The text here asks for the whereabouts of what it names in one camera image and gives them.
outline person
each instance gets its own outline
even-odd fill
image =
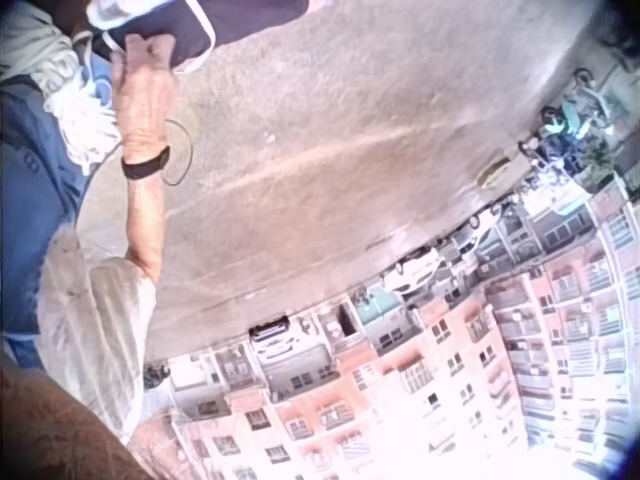
[[[141,415],[162,266],[175,39],[128,35],[111,66],[26,3],[5,15],[2,32],[2,380],[20,384],[10,362],[46,372],[126,443]],[[129,247],[90,268],[75,224],[92,175],[120,142]],[[47,406],[35,420],[45,413],[68,419]],[[39,434],[56,449],[64,438],[46,426]]]

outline building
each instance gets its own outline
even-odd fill
[[[148,459],[155,435],[164,471],[216,480],[384,479],[526,448],[481,290],[453,308],[437,298],[408,309],[373,285],[366,303],[343,295],[291,323],[295,347],[277,359],[243,341],[170,359],[176,408],[139,428],[132,448]]]
[[[575,212],[546,214],[533,230],[545,253],[485,287],[529,442],[612,468],[638,428],[638,205],[616,177]]]

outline black wristwatch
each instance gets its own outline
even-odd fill
[[[134,165],[125,163],[123,157],[122,171],[124,172],[124,176],[129,180],[142,180],[143,178],[153,175],[154,173],[162,170],[167,163],[169,163],[170,153],[171,149],[167,145],[156,158],[152,158],[146,162],[136,163]]]

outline window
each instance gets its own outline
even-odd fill
[[[609,228],[609,233],[613,239],[614,249],[620,250],[625,245],[633,242],[631,226],[629,225],[627,216],[622,209],[618,210],[609,219],[607,219],[607,227]]]
[[[573,397],[573,389],[571,387],[560,387],[560,397],[561,398]]]
[[[208,402],[201,403],[198,405],[198,414],[203,417],[209,415],[218,415],[220,413],[220,406],[218,402],[215,400],[210,400]]]
[[[291,384],[293,385],[294,390],[298,390],[308,385],[313,384],[313,378],[310,373],[303,373],[297,377],[293,377],[291,379]]]
[[[287,423],[289,432],[294,440],[302,440],[313,436],[313,432],[307,425],[307,422],[302,418],[296,418]]]
[[[479,410],[476,413],[474,413],[471,417],[469,417],[469,425],[471,425],[472,429],[476,428],[481,423],[482,423],[482,413],[480,413]]]
[[[628,302],[640,298],[640,267],[627,270],[624,273],[624,285]]]
[[[334,403],[320,412],[322,423],[331,430],[354,419],[353,414],[343,402]]]
[[[400,330],[399,328],[396,328],[391,331],[391,335],[387,333],[380,337],[380,346],[382,348],[388,348],[394,343],[399,342],[401,339],[402,339],[402,330]]]
[[[345,435],[338,440],[338,445],[340,445],[342,457],[347,462],[357,460],[371,452],[369,442],[360,432],[351,432],[350,434]]]
[[[410,365],[402,372],[405,385],[409,393],[416,393],[423,388],[432,379],[431,373],[424,365],[424,361],[420,360]]]
[[[560,360],[558,360],[558,373],[564,373],[567,374],[569,373],[569,361],[566,359],[561,358]]]
[[[543,314],[549,315],[550,313],[556,311],[556,308],[553,306],[553,298],[551,298],[551,295],[544,295],[538,298],[538,301],[540,302],[540,306],[542,307]]]
[[[262,430],[263,428],[269,428],[271,426],[263,409],[247,412],[245,415],[247,416],[249,425],[251,425],[251,430]]]
[[[237,480],[258,480],[258,476],[252,468],[236,468],[233,474]]]
[[[376,375],[373,365],[367,363],[353,371],[353,379],[356,381],[358,389],[363,391],[373,385],[378,379],[378,376]]]
[[[431,331],[433,332],[433,336],[435,337],[437,344],[441,344],[451,336],[449,327],[447,326],[447,323],[444,321],[444,319],[440,320],[437,324],[431,327]]]
[[[200,458],[208,458],[211,456],[209,455],[209,450],[207,449],[207,446],[199,438],[192,440],[191,443],[193,444],[193,448]]]
[[[227,435],[225,437],[213,437],[213,443],[216,445],[220,455],[224,457],[240,453],[238,444],[231,435]]]
[[[513,430],[513,420],[509,420],[509,423],[502,429],[502,434],[506,435]]]
[[[485,351],[480,352],[479,357],[482,366],[486,368],[496,358],[496,354],[493,353],[493,347],[489,345]]]
[[[559,225],[545,235],[547,246],[549,248],[554,248],[565,240],[571,238],[571,236],[580,233],[585,226],[586,222],[584,221],[584,218],[582,218],[582,215],[580,213],[574,215],[566,220],[562,225]]]
[[[464,368],[464,363],[462,363],[462,358],[459,353],[456,353],[452,358],[447,360],[447,365],[449,366],[452,377]]]
[[[440,400],[438,400],[438,396],[435,393],[429,395],[427,397],[427,400],[429,401],[429,405],[431,405],[434,410],[440,407]]]
[[[503,218],[503,222],[508,236],[513,235],[523,227],[522,220],[517,215],[506,216]]]
[[[305,458],[307,462],[313,465],[316,472],[323,472],[331,467],[329,458],[319,448],[309,452]]]
[[[476,394],[473,393],[473,387],[470,383],[467,383],[467,386],[460,390],[460,398],[462,398],[462,405],[466,405],[471,400],[475,398]]]
[[[331,365],[325,365],[324,367],[318,369],[318,376],[320,377],[320,380],[330,378],[334,373],[335,372],[333,371],[333,367]]]
[[[267,452],[267,456],[269,457],[269,460],[271,460],[271,463],[274,465],[277,463],[284,463],[284,462],[291,461],[289,454],[287,453],[287,451],[284,449],[282,445],[277,445],[275,447],[267,448],[265,449],[265,452]]]
[[[529,270],[529,277],[531,280],[535,280],[536,278],[540,278],[542,276],[542,267],[534,267]]]

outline railing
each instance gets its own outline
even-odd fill
[[[594,432],[598,427],[598,423],[600,422],[600,416],[598,412],[595,411],[593,413],[587,413],[580,416],[578,419],[578,430],[586,431],[586,432]]]
[[[598,334],[611,335],[622,330],[620,307],[613,305],[598,313]]]
[[[489,394],[491,398],[498,398],[504,392],[505,388],[511,383],[509,374],[506,370],[502,370],[500,374],[489,383]]]
[[[624,345],[605,350],[604,373],[622,373],[627,369]]]
[[[500,310],[527,303],[529,301],[529,297],[522,289],[512,287],[504,292],[488,294],[487,301],[489,301],[494,308]]]
[[[551,377],[548,375],[525,375],[521,373],[516,374],[516,382],[521,387],[529,388],[551,388]]]
[[[555,430],[555,419],[550,415],[538,415],[533,412],[525,412],[525,425],[537,430],[545,432],[553,432]]]
[[[522,405],[540,410],[553,410],[556,403],[553,400],[553,397],[536,397],[524,393],[522,395]]]
[[[553,281],[560,302],[567,302],[580,296],[580,288],[573,274],[565,275]]]
[[[519,365],[542,364],[549,360],[549,356],[544,350],[508,350],[507,354],[513,363]]]
[[[544,350],[529,350],[529,356],[532,363],[546,363],[549,361],[549,356]]]
[[[529,363],[529,354],[526,350],[508,350],[507,354],[513,363],[520,365]]]
[[[355,419],[353,413],[342,403],[325,409],[320,417],[327,430],[333,430]]]
[[[521,338],[540,333],[540,325],[535,320],[498,324],[502,336],[506,339]]]
[[[597,360],[593,341],[569,345],[569,375],[573,377],[595,375]]]
[[[589,264],[586,270],[589,290],[591,292],[597,292],[598,290],[611,286],[611,274],[609,273],[609,265],[605,258]]]

